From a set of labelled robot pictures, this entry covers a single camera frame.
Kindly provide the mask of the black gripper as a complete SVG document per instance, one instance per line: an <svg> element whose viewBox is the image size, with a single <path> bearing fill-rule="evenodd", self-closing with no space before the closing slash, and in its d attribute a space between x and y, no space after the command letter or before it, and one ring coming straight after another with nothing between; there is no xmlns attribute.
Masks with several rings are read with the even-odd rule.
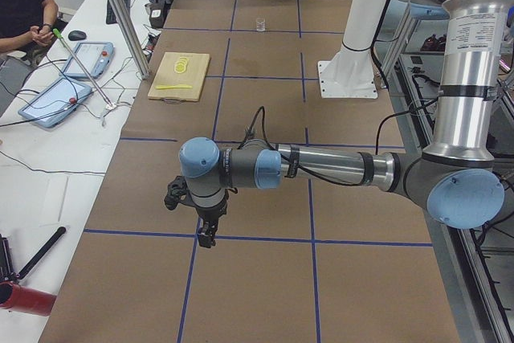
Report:
<svg viewBox="0 0 514 343"><path fill-rule="evenodd" d="M217 221L227 212L228 194L224 194L221 200L214 206L201 207L196 211L201 218L202 225L197 230L198 244L200 247L214 247L217 232Z"/></svg>

